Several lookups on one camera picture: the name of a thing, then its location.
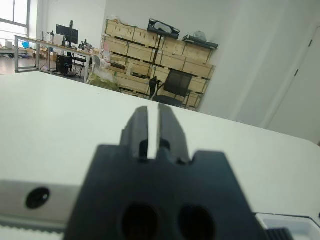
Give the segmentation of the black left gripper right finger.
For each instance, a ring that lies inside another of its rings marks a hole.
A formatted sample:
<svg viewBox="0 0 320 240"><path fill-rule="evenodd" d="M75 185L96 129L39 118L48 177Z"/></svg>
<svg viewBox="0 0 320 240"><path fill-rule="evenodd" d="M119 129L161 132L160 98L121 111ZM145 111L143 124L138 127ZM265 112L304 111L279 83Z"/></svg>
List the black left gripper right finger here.
<svg viewBox="0 0 320 240"><path fill-rule="evenodd" d="M163 240L263 240L265 233L221 152L189 157L184 131L169 106L159 106L154 205Z"/></svg>

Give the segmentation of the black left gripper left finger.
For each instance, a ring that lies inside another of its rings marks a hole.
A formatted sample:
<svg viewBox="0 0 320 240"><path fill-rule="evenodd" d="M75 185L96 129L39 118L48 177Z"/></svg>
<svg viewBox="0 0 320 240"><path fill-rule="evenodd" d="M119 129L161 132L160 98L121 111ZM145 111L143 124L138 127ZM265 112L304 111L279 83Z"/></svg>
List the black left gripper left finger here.
<svg viewBox="0 0 320 240"><path fill-rule="evenodd" d="M156 161L148 110L137 108L119 145L100 145L67 224L66 240L157 240Z"/></svg>

